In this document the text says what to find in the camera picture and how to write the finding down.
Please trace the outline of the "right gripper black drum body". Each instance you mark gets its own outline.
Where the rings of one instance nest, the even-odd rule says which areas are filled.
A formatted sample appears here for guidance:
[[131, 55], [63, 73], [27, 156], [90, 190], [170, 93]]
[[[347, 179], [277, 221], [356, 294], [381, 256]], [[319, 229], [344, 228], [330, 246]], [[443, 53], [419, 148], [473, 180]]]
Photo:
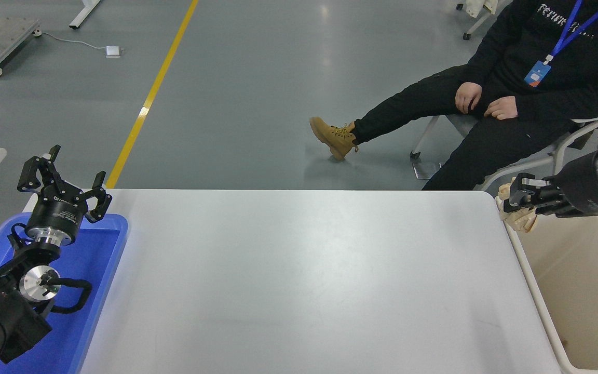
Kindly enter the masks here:
[[555, 215], [598, 215], [598, 151], [568, 164], [555, 176], [555, 185], [562, 192], [567, 207]]

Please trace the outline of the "person's left hand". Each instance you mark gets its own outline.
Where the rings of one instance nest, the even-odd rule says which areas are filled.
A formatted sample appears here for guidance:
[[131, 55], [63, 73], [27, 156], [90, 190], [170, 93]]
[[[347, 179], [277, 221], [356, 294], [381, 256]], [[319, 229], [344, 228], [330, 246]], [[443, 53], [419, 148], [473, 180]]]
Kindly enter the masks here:
[[510, 120], [518, 117], [517, 98], [515, 96], [501, 97], [488, 105], [484, 117], [496, 120]]

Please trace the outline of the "person's right hand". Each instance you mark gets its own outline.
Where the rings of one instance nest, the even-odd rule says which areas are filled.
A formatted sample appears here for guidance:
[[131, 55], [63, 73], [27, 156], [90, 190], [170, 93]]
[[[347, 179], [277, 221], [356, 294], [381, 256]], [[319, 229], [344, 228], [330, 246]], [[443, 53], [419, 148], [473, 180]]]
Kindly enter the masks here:
[[464, 82], [455, 94], [456, 109], [462, 114], [468, 114], [479, 104], [482, 96], [482, 86], [473, 82]]

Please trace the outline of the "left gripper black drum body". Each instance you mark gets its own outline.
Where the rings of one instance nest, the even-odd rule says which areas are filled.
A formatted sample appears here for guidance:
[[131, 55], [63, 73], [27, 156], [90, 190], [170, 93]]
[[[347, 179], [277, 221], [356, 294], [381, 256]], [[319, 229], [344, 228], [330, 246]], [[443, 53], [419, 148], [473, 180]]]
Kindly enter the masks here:
[[37, 202], [28, 220], [28, 232], [35, 229], [50, 228], [64, 233], [77, 233], [85, 214], [86, 202], [76, 201], [75, 198], [83, 192], [66, 191], [59, 196], [54, 190], [48, 194], [41, 191], [34, 192]]

